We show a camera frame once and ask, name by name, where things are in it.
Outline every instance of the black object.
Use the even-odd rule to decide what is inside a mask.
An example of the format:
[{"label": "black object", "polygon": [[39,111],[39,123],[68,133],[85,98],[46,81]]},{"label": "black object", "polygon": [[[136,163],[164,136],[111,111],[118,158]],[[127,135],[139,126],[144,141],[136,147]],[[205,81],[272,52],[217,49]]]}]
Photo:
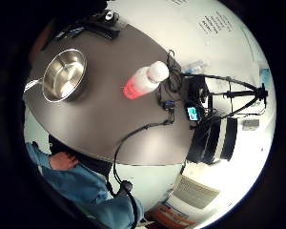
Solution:
[{"label": "black object", "polygon": [[196,103],[187,102],[184,104],[184,109],[190,121],[199,121],[204,116],[204,109],[202,106],[197,106]]},{"label": "black object", "polygon": [[[220,129],[223,121],[227,121],[225,130]],[[210,125],[203,125],[197,128],[193,135],[187,159],[194,163],[203,162],[209,165],[216,158],[229,161],[235,148],[236,134],[237,119],[231,117],[224,120],[211,121]],[[223,144],[219,142],[221,135],[224,135],[222,138]]]},{"label": "black object", "polygon": [[118,13],[111,10],[103,10],[101,13],[80,19],[74,24],[67,26],[55,36],[55,40],[59,41],[69,33],[71,34],[71,38],[75,38],[82,31],[91,31],[105,38],[115,39],[121,30],[120,27],[115,26],[118,19]]},{"label": "black object", "polygon": [[165,111],[173,111],[174,110],[174,101],[169,100],[169,101],[162,102],[162,108]]},{"label": "black object", "polygon": [[127,192],[124,190],[124,188],[126,188],[128,192],[130,192],[133,188],[133,185],[129,181],[123,180],[120,184],[120,189],[117,191],[115,196],[116,197],[126,196]]}]

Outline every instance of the electronic device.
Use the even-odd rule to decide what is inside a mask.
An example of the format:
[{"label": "electronic device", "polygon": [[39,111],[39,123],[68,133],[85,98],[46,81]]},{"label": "electronic device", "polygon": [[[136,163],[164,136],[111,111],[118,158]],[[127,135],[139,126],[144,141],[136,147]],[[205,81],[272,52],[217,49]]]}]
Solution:
[{"label": "electronic device", "polygon": [[187,117],[190,121],[199,121],[201,117],[201,109],[195,105],[186,104],[184,106]]},{"label": "electronic device", "polygon": [[227,117],[211,121],[194,131],[187,159],[211,165],[217,159],[230,160],[235,148],[237,119]]}]

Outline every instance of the black cable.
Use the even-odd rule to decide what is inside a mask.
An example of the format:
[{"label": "black cable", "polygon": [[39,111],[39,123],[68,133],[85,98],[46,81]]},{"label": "black cable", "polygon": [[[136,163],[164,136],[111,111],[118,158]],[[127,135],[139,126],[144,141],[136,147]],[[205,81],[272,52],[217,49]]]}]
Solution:
[{"label": "black cable", "polygon": [[174,59],[174,51],[173,50],[169,50],[168,55],[167,55],[166,64],[167,64],[169,72],[170,72],[169,78],[166,80],[169,84],[169,89],[172,93],[177,93],[181,89],[182,81],[180,78],[179,70],[176,68],[177,66],[176,66],[176,62]]},{"label": "black cable", "polygon": [[[231,92],[231,82],[229,81],[229,92]],[[232,98],[230,97],[230,103],[231,103],[231,112],[233,111],[233,102]]]},{"label": "black cable", "polygon": [[144,131],[144,130],[148,130],[151,127],[156,127],[156,126],[166,126],[166,125],[171,125],[174,123],[174,110],[169,110],[169,116],[168,118],[163,121],[163,122],[159,122],[159,123],[149,123],[146,124],[132,132],[130,132],[129,134],[127,134],[126,136],[124,136],[121,140],[120,143],[118,144],[115,153],[114,153],[114,160],[113,160],[113,174],[114,174],[114,178],[115,180],[122,186],[122,188],[125,190],[125,192],[127,193],[127,195],[129,196],[129,198],[131,199],[132,202],[132,206],[133,206],[133,215],[134,215],[134,222],[133,222],[133,226],[132,229],[135,228],[136,224],[137,224],[137,207],[136,207],[136,203],[135,200],[133,198],[133,195],[131,194],[131,192],[129,192],[126,187],[124,186],[124,184],[122,183],[121,178],[119,177],[117,171],[116,171],[116,159],[117,159],[117,155],[122,147],[122,145],[124,144],[124,142],[131,136]]}]

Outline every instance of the blue shirt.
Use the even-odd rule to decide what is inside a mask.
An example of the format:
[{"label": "blue shirt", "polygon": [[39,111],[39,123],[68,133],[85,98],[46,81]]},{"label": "blue shirt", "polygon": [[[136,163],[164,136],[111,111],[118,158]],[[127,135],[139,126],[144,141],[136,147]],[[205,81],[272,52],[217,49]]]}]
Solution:
[{"label": "blue shirt", "polygon": [[[26,143],[34,164],[41,167],[42,176],[63,197],[74,201],[110,228],[129,229],[133,225],[133,207],[128,197],[107,199],[106,179],[81,163],[67,171],[53,170],[49,155]],[[138,220],[143,219],[142,203],[134,198]]]}]

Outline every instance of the metal bowl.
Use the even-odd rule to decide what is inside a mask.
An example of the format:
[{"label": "metal bowl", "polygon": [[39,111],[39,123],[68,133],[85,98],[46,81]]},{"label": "metal bowl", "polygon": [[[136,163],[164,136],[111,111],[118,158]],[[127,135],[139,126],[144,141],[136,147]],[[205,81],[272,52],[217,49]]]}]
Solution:
[{"label": "metal bowl", "polygon": [[80,84],[86,70],[85,55],[75,49],[59,53],[46,68],[42,92],[49,102],[69,97]]}]

